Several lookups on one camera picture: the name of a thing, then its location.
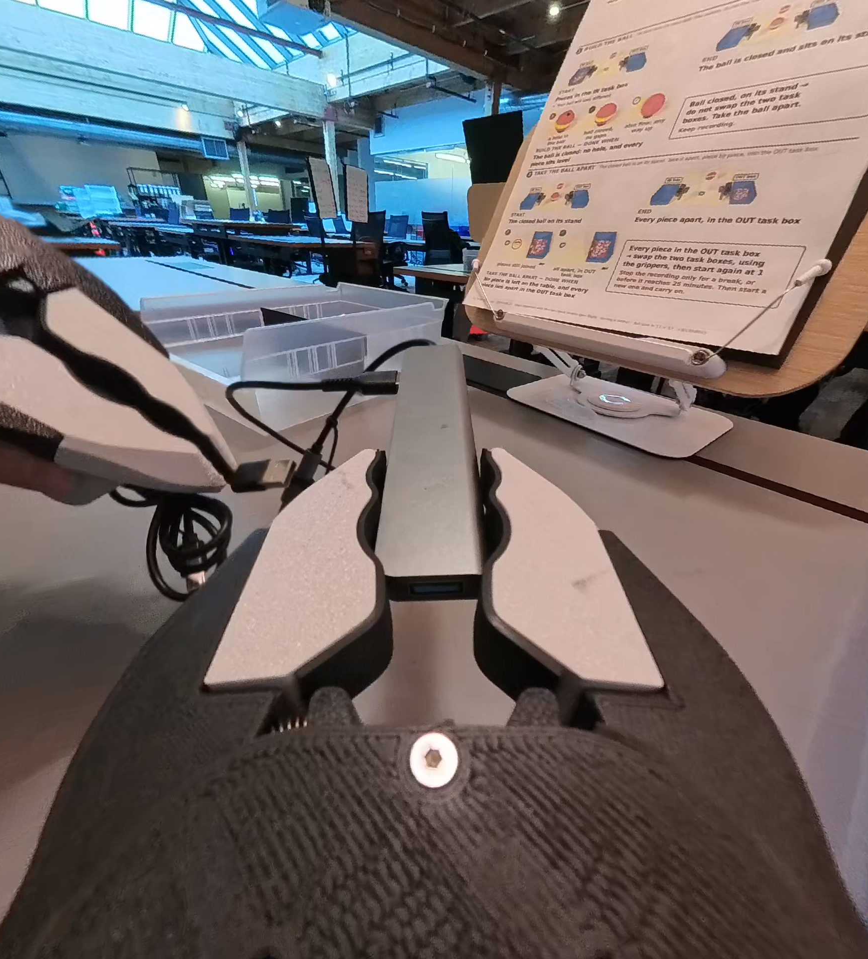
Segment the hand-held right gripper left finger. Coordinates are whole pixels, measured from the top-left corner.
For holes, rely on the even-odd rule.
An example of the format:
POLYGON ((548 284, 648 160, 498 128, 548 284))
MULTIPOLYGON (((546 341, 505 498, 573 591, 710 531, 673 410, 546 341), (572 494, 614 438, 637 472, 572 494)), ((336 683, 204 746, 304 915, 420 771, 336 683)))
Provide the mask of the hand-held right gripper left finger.
POLYGON ((356 697, 385 671, 393 623, 375 552, 387 469, 367 449, 285 506, 263 541, 204 678, 212 692, 321 688, 356 697))

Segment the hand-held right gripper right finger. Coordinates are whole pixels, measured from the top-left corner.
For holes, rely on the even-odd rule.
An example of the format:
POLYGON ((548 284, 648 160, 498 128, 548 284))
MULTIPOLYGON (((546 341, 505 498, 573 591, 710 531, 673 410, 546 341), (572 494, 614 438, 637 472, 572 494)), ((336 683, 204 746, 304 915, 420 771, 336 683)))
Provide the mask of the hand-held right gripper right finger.
POLYGON ((502 448, 480 461, 486 558, 473 648, 512 699, 526 689, 654 693, 664 681, 597 524, 502 448))

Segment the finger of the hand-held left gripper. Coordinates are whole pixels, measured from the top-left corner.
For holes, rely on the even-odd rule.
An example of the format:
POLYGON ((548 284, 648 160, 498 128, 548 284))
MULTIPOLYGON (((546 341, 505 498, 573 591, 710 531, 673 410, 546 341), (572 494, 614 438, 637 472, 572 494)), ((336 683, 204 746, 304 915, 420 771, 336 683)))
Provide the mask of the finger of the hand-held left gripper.
POLYGON ((58 449, 97 476, 233 476, 237 461, 180 368, 79 289, 49 294, 44 348, 94 410, 58 449))
POLYGON ((0 440, 99 488, 200 494, 226 485, 224 468, 190 440, 89 390, 37 345, 2 334, 0 440))

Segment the grey USB hub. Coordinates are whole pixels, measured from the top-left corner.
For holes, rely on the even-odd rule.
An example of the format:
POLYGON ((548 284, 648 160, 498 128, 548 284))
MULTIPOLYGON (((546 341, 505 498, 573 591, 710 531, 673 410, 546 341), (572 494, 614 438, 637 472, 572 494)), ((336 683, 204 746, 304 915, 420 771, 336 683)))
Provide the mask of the grey USB hub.
POLYGON ((376 555, 394 602, 467 600, 484 568, 483 507, 456 343, 405 353, 376 555))

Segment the grey desk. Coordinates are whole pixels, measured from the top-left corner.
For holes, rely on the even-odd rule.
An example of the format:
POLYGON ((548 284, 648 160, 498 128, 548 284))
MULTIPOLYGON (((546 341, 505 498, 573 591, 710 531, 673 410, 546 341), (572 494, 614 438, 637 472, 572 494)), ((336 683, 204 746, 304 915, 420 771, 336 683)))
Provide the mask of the grey desk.
MULTIPOLYGON (((868 454, 735 420, 698 462, 646 456, 472 390, 503 448, 613 532, 718 640, 800 765, 868 918, 868 454)), ((175 610, 149 511, 0 486, 0 921, 70 758, 175 610)))

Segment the clear plastic bin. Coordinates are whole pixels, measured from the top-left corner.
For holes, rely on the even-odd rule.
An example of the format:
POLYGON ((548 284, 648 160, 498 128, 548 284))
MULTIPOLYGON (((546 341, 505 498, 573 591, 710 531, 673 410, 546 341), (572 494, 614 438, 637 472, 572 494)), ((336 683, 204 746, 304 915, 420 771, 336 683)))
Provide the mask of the clear plastic bin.
POLYGON ((235 417, 225 392, 241 381, 243 341, 248 331, 358 314, 437 318, 441 330, 446 304, 438 296, 345 283, 334 288, 314 284, 304 289, 146 298, 141 301, 141 319, 205 404, 235 417))
MULTIPOLYGON (((382 318, 374 314, 304 320, 248 331, 240 379, 317 382, 356 377, 389 348, 411 340, 435 342, 437 318, 382 318)), ((280 431, 327 416, 340 399, 319 390, 249 390, 237 400, 280 431)))

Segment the white table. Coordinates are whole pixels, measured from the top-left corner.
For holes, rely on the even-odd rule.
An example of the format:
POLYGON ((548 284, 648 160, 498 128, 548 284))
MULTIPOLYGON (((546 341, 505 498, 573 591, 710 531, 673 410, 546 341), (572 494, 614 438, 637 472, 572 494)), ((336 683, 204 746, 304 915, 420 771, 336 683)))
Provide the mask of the white table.
POLYGON ((311 281, 212 264, 186 257, 74 257, 72 261, 104 282, 129 306, 146 298, 304 289, 311 281))

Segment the row of work tables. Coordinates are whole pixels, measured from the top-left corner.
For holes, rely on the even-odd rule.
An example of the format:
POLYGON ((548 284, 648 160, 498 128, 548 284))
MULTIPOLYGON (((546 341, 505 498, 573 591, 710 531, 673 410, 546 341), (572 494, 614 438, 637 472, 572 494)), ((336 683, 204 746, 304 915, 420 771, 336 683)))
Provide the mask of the row of work tables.
MULTIPOLYGON (((51 239, 72 256, 115 255, 131 257, 180 257, 228 267, 272 273, 285 278, 296 274, 321 275, 354 281, 352 235, 310 230, 291 222, 237 222, 230 220, 183 220, 104 217, 81 218, 75 214, 44 210, 45 226, 33 231, 51 239)), ((404 236, 384 235, 385 287, 400 278, 413 278, 423 285, 454 290, 468 276, 466 263, 425 266, 425 242, 404 236)))

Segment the black office chair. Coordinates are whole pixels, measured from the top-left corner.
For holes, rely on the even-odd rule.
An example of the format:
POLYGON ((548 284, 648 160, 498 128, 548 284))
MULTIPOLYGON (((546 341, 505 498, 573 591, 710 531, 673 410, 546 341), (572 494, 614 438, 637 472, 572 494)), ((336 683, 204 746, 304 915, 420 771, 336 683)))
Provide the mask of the black office chair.
POLYGON ((368 211, 365 221, 353 222, 354 281, 358 284, 385 287, 385 222, 384 211, 368 211))
POLYGON ((450 227, 446 211, 422 211, 425 266, 447 266, 463 263, 465 243, 450 227))

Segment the instruction sheet on wooden stand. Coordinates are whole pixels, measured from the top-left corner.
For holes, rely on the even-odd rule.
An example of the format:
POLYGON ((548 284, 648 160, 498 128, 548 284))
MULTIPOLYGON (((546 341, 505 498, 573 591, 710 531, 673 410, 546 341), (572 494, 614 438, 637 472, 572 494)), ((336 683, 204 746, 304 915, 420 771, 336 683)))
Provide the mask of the instruction sheet on wooden stand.
POLYGON ((690 457, 728 429, 723 417, 691 409, 695 387, 742 398, 802 390, 832 372, 867 329, 868 172, 835 237, 833 259, 821 260, 793 282, 807 296, 777 356, 469 308, 465 296, 478 277, 482 248, 494 237, 532 134, 518 153, 464 295, 473 326, 531 343, 560 369, 552 385, 511 390, 524 405, 644 450, 653 442, 652 451, 663 457, 690 457))

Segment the black monitor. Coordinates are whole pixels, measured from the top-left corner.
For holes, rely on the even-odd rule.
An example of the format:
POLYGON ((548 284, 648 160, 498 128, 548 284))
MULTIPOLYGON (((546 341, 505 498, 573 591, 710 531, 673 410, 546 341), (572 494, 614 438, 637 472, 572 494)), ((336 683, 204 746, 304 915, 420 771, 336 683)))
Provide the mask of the black monitor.
POLYGON ((463 130, 471 184, 505 183, 523 143, 523 112, 465 119, 463 130))

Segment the printed instruction sheet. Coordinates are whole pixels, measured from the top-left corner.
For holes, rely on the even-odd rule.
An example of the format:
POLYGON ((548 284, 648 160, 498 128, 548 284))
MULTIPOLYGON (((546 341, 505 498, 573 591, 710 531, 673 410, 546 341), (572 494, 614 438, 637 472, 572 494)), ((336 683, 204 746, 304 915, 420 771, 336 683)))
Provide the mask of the printed instruction sheet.
POLYGON ((469 308, 777 356, 868 172, 868 1, 590 2, 469 308))

